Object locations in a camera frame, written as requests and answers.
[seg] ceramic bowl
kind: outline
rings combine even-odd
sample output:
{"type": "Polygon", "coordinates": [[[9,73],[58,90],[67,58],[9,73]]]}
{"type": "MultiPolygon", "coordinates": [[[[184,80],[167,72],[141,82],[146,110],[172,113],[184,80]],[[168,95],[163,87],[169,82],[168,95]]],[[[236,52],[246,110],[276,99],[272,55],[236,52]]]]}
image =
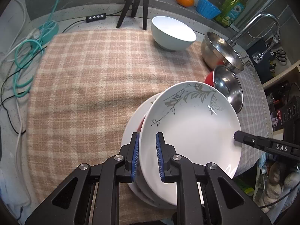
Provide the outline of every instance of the ceramic bowl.
{"type": "Polygon", "coordinates": [[[159,46],[168,51],[185,50],[196,40],[196,34],[190,27],[165,16],[152,19],[151,32],[159,46]]]}

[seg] plaid tablecloth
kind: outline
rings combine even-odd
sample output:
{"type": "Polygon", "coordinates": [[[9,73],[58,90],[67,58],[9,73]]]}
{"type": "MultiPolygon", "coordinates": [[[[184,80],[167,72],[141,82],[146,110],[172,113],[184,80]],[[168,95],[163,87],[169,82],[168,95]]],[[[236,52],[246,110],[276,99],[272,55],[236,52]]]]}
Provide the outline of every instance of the plaid tablecloth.
{"type": "MultiPolygon", "coordinates": [[[[81,163],[95,165],[119,152],[125,126],[152,95],[187,80],[204,81],[209,68],[201,43],[167,52],[150,31],[95,30],[53,38],[36,72],[28,105],[27,157],[36,196],[42,202],[81,163]]],[[[266,97],[257,74],[238,75],[244,106],[241,129],[272,133],[266,97]]],[[[243,144],[237,174],[261,152],[243,144]]],[[[170,217],[120,186],[120,225],[170,217]]]]}

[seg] gray leaf pattern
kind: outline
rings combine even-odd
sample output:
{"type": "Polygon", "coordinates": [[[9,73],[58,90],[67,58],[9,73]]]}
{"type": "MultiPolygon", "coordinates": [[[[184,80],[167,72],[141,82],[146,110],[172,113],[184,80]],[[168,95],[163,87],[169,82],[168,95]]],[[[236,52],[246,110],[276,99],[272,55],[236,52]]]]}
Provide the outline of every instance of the gray leaf pattern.
{"type": "Polygon", "coordinates": [[[154,124],[156,124],[158,126],[160,124],[161,120],[165,116],[167,116],[170,111],[172,111],[172,113],[175,114],[175,105],[178,102],[180,102],[182,99],[187,103],[187,101],[189,99],[191,100],[191,99],[199,98],[200,101],[203,103],[204,100],[207,97],[209,97],[209,95],[211,94],[210,109],[209,109],[211,114],[214,113],[214,110],[222,111],[223,108],[218,105],[215,93],[216,93],[215,90],[208,90],[208,91],[203,90],[203,85],[202,84],[199,84],[199,83],[196,83],[194,85],[188,84],[182,90],[176,92],[174,95],[172,95],[169,98],[163,100],[163,101],[165,101],[164,103],[167,107],[172,107],[172,108],[163,117],[161,117],[159,120],[152,119],[153,124],[151,126],[153,126],[154,124]],[[195,91],[191,91],[191,92],[186,91],[186,89],[188,87],[193,87],[195,89],[195,91]]]}

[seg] dish soap bottle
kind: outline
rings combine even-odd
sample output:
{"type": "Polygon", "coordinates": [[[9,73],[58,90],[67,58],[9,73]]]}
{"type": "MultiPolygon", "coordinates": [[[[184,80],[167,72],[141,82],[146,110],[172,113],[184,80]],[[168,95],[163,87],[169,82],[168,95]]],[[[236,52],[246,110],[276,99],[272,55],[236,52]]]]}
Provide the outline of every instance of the dish soap bottle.
{"type": "Polygon", "coordinates": [[[242,13],[245,7],[246,3],[244,0],[225,0],[220,7],[221,13],[214,19],[220,25],[227,28],[242,13]]]}

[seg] kitchen shelf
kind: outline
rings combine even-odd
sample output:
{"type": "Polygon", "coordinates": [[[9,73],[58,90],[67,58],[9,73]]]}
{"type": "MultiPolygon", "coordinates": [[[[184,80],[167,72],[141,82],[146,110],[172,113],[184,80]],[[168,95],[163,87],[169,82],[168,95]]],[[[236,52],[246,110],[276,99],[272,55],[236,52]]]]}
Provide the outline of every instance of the kitchen shelf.
{"type": "Polygon", "coordinates": [[[298,60],[288,69],[284,70],[282,73],[278,74],[271,80],[264,83],[262,87],[264,90],[266,90],[269,87],[278,84],[284,80],[287,80],[290,83],[297,82],[298,84],[300,84],[300,60],[298,60]]]}

